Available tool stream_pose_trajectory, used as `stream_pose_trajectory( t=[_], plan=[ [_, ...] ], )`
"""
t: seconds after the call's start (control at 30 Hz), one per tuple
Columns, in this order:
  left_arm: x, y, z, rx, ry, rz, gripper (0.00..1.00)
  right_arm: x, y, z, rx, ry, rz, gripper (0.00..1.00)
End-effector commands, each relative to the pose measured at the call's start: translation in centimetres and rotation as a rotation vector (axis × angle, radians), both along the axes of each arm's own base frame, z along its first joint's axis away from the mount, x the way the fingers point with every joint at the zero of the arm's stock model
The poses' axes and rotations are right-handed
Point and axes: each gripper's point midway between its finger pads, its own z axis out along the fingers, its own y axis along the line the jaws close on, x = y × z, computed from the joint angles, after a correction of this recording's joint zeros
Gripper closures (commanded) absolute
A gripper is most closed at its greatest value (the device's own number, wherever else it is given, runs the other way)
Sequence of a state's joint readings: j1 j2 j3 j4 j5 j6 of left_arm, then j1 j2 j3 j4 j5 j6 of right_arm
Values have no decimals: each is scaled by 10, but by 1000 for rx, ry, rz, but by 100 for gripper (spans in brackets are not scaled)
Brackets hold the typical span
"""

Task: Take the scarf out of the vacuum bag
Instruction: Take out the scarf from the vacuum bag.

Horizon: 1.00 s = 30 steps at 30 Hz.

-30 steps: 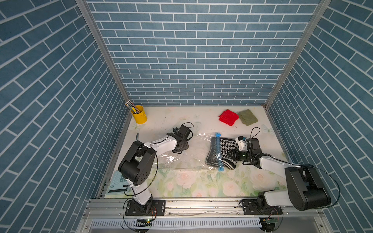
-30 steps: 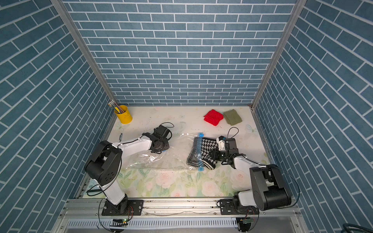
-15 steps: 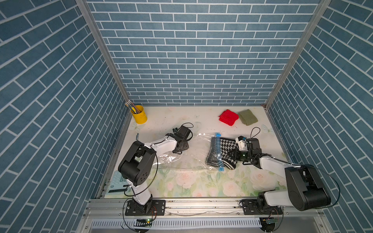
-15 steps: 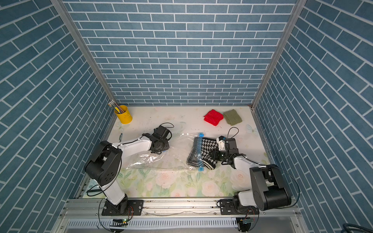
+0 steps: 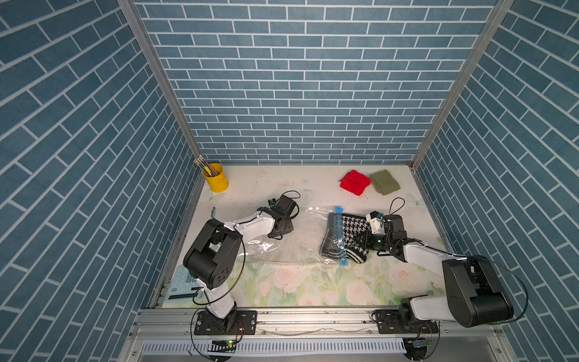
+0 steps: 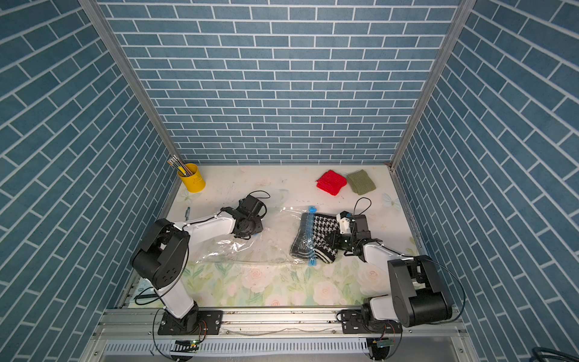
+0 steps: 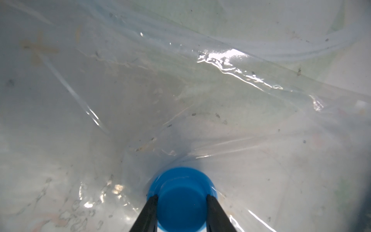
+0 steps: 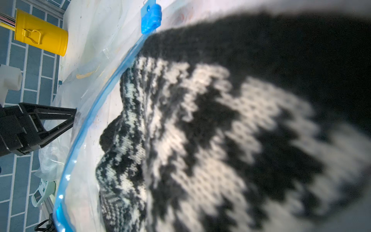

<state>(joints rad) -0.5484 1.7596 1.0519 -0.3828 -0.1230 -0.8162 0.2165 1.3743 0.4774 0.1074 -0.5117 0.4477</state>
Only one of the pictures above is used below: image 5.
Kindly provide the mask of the houndstooth black white scarf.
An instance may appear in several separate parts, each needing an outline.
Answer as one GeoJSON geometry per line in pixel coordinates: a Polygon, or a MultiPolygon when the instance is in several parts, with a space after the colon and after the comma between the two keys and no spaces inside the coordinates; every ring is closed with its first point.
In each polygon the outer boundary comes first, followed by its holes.
{"type": "Polygon", "coordinates": [[[362,264],[369,252],[366,246],[370,233],[366,217],[355,214],[329,213],[327,230],[321,244],[320,254],[324,258],[338,260],[346,256],[353,262],[362,264]]]}

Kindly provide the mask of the clear plastic vacuum bag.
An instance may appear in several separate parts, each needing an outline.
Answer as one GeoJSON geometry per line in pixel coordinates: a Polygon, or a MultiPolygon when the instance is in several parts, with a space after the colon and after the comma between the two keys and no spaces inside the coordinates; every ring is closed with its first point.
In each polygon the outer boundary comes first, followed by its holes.
{"type": "Polygon", "coordinates": [[[327,216],[334,207],[309,207],[293,219],[293,231],[282,239],[261,236],[246,243],[247,260],[288,265],[347,264],[347,257],[338,260],[321,256],[326,235],[327,216]]]}

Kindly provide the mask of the olive green knitted scarf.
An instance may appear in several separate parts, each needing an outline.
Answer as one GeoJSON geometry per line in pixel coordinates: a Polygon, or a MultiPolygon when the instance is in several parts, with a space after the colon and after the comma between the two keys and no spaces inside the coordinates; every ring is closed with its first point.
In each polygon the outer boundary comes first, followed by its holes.
{"type": "Polygon", "coordinates": [[[371,184],[381,195],[389,195],[400,190],[400,184],[388,170],[381,170],[369,175],[371,184]]]}

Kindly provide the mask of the red knitted scarf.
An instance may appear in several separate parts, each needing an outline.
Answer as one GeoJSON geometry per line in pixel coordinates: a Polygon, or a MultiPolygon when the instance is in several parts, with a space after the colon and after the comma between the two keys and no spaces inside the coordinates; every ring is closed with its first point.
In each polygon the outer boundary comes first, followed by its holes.
{"type": "Polygon", "coordinates": [[[356,170],[349,171],[340,180],[340,187],[356,196],[361,196],[370,184],[369,177],[356,170]]]}

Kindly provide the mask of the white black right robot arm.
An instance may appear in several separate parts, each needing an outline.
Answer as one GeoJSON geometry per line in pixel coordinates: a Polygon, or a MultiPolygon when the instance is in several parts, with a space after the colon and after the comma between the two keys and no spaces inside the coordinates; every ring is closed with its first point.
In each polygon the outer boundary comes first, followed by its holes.
{"type": "Polygon", "coordinates": [[[402,217],[373,211],[367,246],[379,255],[422,267],[443,279],[444,297],[410,297],[401,302],[398,323],[414,330],[427,321],[455,321],[463,327],[511,321],[514,307],[493,263],[483,256],[462,256],[407,236],[402,217]]]}

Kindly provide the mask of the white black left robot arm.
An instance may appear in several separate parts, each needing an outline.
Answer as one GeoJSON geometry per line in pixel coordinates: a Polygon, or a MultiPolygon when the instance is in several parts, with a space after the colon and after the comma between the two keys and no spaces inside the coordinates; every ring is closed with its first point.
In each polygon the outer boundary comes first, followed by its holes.
{"type": "Polygon", "coordinates": [[[236,303],[227,279],[233,271],[238,251],[245,242],[263,235],[275,240],[293,231],[293,220],[299,215],[296,199],[283,193],[268,201],[267,207],[241,220],[222,223],[208,220],[183,258],[183,266],[203,288],[210,316],[219,322],[236,315],[236,303]]]}

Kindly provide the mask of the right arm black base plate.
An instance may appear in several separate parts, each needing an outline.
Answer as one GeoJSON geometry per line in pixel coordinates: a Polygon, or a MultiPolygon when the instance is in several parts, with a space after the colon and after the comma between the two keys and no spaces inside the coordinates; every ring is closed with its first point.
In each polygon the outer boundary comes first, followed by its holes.
{"type": "Polygon", "coordinates": [[[370,314],[380,334],[435,334],[440,331],[437,322],[417,320],[412,315],[394,309],[378,309],[370,314]]]}

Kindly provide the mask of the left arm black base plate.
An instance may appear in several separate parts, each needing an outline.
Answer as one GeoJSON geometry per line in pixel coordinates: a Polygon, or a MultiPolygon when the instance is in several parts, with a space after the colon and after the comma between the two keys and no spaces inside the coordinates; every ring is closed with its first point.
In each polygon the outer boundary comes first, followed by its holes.
{"type": "Polygon", "coordinates": [[[196,336],[254,335],[256,332],[256,310],[232,310],[224,319],[217,318],[206,309],[200,310],[193,323],[196,336]]]}

